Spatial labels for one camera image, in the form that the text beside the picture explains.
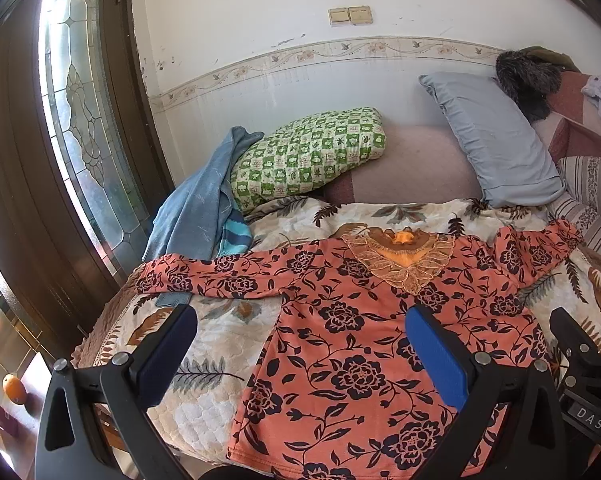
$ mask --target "light switch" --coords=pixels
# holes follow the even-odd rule
[[[373,22],[369,6],[349,7],[349,16],[354,25],[366,25]]]
[[[349,9],[347,7],[338,7],[337,9],[329,9],[329,21],[334,23],[349,22]]]

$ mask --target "floral border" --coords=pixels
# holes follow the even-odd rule
[[[322,41],[276,50],[227,65],[152,97],[150,102],[155,112],[161,112],[225,86],[290,68],[325,62],[422,57],[494,65],[501,52],[501,49],[477,43],[413,36]]]

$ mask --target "metal screw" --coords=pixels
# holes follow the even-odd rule
[[[116,366],[122,366],[129,360],[130,355],[127,352],[118,352],[114,357],[112,357],[112,363],[114,363]]]
[[[474,359],[479,365],[488,365],[491,362],[491,356],[487,352],[476,352]]]
[[[536,370],[538,370],[539,372],[546,372],[547,371],[547,363],[541,359],[536,359],[534,361],[534,368],[536,368]]]
[[[54,371],[55,372],[61,372],[63,371],[65,368],[67,368],[67,365],[69,363],[67,362],[67,360],[64,357],[61,357],[60,359],[58,359],[55,363],[54,363]]]

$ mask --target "blue gripper pad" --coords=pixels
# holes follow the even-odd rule
[[[458,411],[469,397],[467,375],[445,343],[416,308],[405,316],[407,338],[440,397]]]

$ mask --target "bedsheet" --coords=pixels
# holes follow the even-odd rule
[[[246,218],[254,235],[254,250],[340,237],[365,226],[395,231],[411,226],[429,232],[476,235],[493,244],[503,226],[540,231],[548,220],[547,210],[542,206],[492,210],[478,200],[336,206],[307,197],[269,202]],[[224,262],[230,260],[219,260],[218,264],[222,266]],[[586,256],[586,251],[574,250],[552,272],[522,289],[519,299],[533,311],[544,330],[554,355],[555,372],[563,358],[549,331],[549,315],[554,308],[565,307],[601,351],[601,265]],[[192,298],[190,304],[196,308],[200,320],[196,339],[163,402],[148,411],[169,445],[206,462],[228,462],[226,452],[232,420],[276,322],[280,303],[280,298]],[[169,307],[156,306],[156,297],[151,294],[137,294],[114,308],[120,314],[106,330],[97,354],[80,356],[80,365],[102,364],[118,351],[133,351],[142,337],[157,330],[170,313]]]

